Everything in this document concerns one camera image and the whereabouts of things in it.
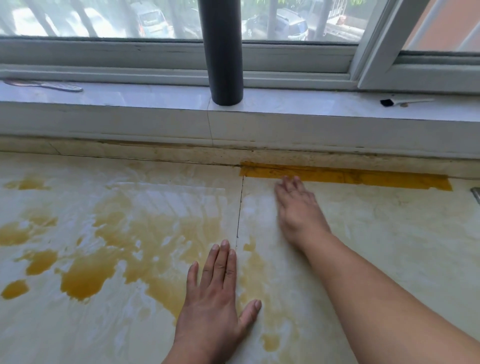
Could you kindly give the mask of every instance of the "yellow tape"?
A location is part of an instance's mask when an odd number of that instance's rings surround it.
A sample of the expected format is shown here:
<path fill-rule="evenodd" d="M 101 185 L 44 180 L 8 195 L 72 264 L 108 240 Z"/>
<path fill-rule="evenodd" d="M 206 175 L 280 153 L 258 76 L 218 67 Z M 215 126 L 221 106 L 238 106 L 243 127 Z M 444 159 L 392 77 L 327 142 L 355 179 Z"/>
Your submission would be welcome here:
<path fill-rule="evenodd" d="M 376 170 L 348 170 L 339 168 L 282 166 L 243 162 L 240 176 L 257 178 L 282 178 L 299 176 L 302 181 L 365 184 L 367 186 L 413 188 L 428 190 L 436 188 L 452 191 L 447 176 L 440 174 L 385 172 Z"/>

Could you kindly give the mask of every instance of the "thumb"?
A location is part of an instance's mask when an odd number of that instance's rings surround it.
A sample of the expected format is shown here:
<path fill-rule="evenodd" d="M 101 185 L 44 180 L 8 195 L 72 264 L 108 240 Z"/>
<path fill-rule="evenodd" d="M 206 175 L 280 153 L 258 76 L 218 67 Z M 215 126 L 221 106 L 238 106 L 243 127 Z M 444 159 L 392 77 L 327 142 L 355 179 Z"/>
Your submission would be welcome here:
<path fill-rule="evenodd" d="M 240 333 L 243 338 L 247 329 L 257 320 L 258 313 L 262 308 L 262 301 L 252 300 L 248 302 L 239 317 Z"/>

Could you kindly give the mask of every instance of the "left hand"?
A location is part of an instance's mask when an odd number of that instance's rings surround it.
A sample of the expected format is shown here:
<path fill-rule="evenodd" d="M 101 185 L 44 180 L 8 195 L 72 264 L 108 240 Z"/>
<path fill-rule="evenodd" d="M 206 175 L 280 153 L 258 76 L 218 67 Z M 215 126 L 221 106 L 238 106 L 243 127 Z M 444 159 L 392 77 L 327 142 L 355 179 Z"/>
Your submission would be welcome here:
<path fill-rule="evenodd" d="M 187 275 L 187 296 L 177 321 L 166 363 L 223 364 L 230 359 L 257 319 L 259 300 L 247 304 L 240 317 L 235 307 L 237 256 L 224 240 L 208 255 L 200 284 L 198 263 Z"/>

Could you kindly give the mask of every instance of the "tile floor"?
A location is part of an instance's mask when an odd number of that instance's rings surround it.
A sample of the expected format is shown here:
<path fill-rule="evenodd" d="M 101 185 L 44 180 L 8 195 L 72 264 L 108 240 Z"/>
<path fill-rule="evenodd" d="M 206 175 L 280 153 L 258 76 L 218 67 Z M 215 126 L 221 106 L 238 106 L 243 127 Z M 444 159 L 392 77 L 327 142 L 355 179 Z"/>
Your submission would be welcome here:
<path fill-rule="evenodd" d="M 275 180 L 234 167 L 0 154 L 0 362 L 160 363 L 193 260 L 228 238 L 240 303 L 264 308 L 232 363 L 355 363 L 276 227 Z M 480 340 L 476 181 L 454 191 L 308 182 L 332 230 Z"/>

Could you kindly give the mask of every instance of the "window sill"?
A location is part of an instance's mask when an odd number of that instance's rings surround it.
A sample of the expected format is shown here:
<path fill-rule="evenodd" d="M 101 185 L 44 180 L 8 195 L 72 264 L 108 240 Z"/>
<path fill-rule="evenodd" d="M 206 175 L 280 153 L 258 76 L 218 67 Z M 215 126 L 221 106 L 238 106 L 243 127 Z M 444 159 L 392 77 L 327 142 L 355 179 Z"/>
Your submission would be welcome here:
<path fill-rule="evenodd" d="M 221 107 L 207 87 L 76 85 L 84 92 L 0 83 L 0 134 L 480 158 L 479 97 L 384 108 L 391 94 L 247 88 Z"/>

